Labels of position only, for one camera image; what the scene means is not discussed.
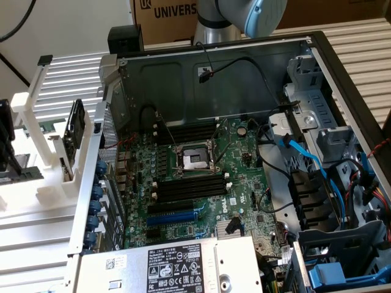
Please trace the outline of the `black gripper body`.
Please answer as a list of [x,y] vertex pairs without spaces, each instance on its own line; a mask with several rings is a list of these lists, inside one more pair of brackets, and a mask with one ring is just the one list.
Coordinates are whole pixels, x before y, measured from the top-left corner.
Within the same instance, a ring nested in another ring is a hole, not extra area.
[[11,141],[15,139],[13,128],[13,120],[11,114],[10,103],[7,99],[1,100],[1,171],[5,170],[4,161],[2,160],[2,151],[4,145],[11,145]]

